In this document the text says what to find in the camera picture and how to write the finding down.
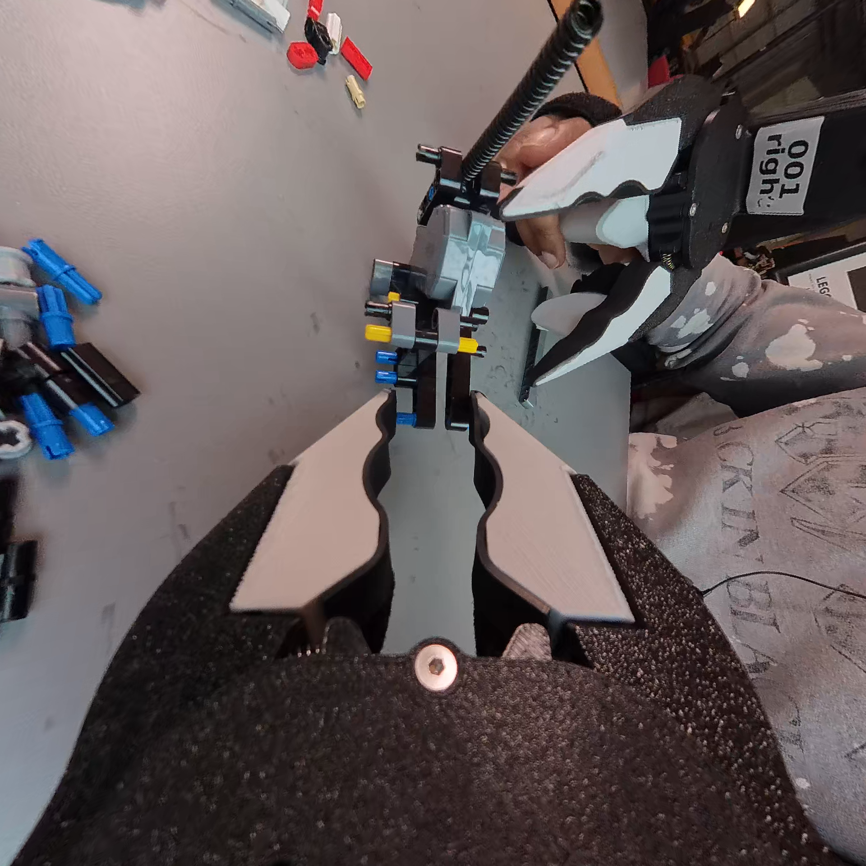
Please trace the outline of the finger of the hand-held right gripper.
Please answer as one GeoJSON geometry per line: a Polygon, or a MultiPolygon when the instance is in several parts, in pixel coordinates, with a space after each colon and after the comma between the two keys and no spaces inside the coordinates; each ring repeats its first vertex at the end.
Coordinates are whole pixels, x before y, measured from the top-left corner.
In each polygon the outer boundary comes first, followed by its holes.
{"type": "Polygon", "coordinates": [[[546,384],[624,346],[669,298],[671,287],[661,264],[622,266],[600,303],[583,312],[534,365],[530,383],[546,384]]]}
{"type": "Polygon", "coordinates": [[[677,161],[679,117],[595,127],[523,179],[501,205],[516,221],[565,211],[593,198],[626,198],[660,189],[677,161]]]}

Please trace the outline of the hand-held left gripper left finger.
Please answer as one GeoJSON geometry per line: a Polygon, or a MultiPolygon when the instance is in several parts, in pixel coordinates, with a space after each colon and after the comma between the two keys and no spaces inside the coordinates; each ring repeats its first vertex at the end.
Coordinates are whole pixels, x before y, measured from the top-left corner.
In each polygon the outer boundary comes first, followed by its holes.
{"type": "Polygon", "coordinates": [[[373,562],[382,518],[371,460],[392,436],[388,416],[395,406],[393,391],[380,392],[289,465],[232,612],[300,612],[373,562]]]}

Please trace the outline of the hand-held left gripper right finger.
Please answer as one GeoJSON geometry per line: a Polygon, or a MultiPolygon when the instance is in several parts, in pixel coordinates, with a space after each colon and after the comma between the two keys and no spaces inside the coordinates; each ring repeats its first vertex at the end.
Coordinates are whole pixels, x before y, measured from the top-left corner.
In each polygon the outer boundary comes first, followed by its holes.
{"type": "Polygon", "coordinates": [[[492,493],[478,551],[487,572],[548,622],[636,622],[574,469],[480,392],[471,441],[492,493]]]}

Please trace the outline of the long grey beam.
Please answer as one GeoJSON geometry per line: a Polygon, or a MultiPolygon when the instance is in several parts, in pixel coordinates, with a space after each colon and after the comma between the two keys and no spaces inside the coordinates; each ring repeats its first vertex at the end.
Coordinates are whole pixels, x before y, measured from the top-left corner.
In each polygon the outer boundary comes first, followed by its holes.
{"type": "Polygon", "coordinates": [[[533,396],[534,387],[532,385],[530,373],[537,361],[541,335],[542,331],[535,324],[532,315],[529,314],[523,373],[521,375],[521,384],[517,391],[517,401],[519,405],[527,410],[532,410],[535,406],[535,398],[533,396]]]}

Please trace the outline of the grey motor toy brick assembly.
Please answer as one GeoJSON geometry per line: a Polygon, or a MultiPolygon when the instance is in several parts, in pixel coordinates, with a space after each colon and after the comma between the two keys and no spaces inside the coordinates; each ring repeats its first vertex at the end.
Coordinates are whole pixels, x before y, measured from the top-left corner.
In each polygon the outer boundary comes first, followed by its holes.
{"type": "Polygon", "coordinates": [[[466,179],[459,150],[417,146],[417,162],[435,169],[417,212],[407,263],[376,259],[364,304],[365,339],[377,346],[375,379],[410,396],[396,425],[437,426],[438,360],[445,359],[444,426],[470,428],[471,369],[484,359],[478,332],[506,254],[498,217],[502,182],[514,174],[492,161],[466,179]]]}

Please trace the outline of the person's right forearm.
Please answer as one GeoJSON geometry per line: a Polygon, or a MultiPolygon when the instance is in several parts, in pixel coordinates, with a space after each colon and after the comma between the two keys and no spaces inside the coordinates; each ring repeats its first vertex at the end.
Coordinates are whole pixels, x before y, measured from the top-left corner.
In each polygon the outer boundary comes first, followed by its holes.
{"type": "Polygon", "coordinates": [[[644,341],[675,380],[740,417],[818,397],[864,397],[864,313],[763,280],[720,254],[644,341]]]}

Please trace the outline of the person's right hand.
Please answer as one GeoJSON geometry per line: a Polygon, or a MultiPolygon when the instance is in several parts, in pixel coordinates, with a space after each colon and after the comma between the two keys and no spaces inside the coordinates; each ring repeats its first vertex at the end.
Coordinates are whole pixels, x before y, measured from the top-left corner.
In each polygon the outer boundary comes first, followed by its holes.
{"type": "MultiPolygon", "coordinates": [[[[512,171],[522,180],[591,130],[591,124],[584,118],[547,115],[522,128],[497,159],[505,170],[512,171]]],[[[560,214],[509,222],[507,227],[517,233],[525,248],[548,269],[554,270],[566,264],[567,240],[560,214]]]]}

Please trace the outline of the black toy set box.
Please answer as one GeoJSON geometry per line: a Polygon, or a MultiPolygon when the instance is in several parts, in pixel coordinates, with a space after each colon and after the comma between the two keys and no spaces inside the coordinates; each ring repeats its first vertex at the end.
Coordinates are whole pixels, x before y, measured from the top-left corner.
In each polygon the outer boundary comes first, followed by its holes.
{"type": "Polygon", "coordinates": [[[861,313],[865,312],[865,243],[855,244],[787,267],[774,281],[801,287],[861,313]]]}

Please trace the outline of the person's grey printed shirt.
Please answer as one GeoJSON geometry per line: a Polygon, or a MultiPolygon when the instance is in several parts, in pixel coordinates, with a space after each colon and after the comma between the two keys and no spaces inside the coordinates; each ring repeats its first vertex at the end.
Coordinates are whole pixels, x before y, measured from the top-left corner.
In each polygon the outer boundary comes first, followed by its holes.
{"type": "Polygon", "coordinates": [[[627,513],[690,579],[772,724],[806,816],[865,853],[864,397],[692,438],[630,434],[627,513]]]}

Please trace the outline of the pile of blue black pins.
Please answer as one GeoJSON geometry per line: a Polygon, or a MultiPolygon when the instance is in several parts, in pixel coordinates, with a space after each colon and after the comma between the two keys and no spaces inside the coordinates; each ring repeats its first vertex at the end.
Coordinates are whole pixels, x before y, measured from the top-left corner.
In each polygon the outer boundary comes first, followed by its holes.
{"type": "Polygon", "coordinates": [[[38,542],[13,539],[17,462],[35,452],[49,461],[71,457],[68,423],[101,438],[114,429],[109,411],[140,395],[104,353],[77,338],[69,299],[94,306],[101,298],[45,241],[1,248],[2,625],[27,617],[37,578],[38,542]]]}

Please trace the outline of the pile of mixed brick pieces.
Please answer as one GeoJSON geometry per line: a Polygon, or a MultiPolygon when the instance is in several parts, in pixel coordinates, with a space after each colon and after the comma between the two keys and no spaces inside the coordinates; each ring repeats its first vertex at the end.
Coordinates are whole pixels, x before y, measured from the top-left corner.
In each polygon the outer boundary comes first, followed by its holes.
{"type": "Polygon", "coordinates": [[[243,26],[268,38],[282,38],[291,18],[285,2],[277,1],[124,1],[118,4],[137,10],[177,5],[222,32],[229,33],[230,28],[243,26]]]}

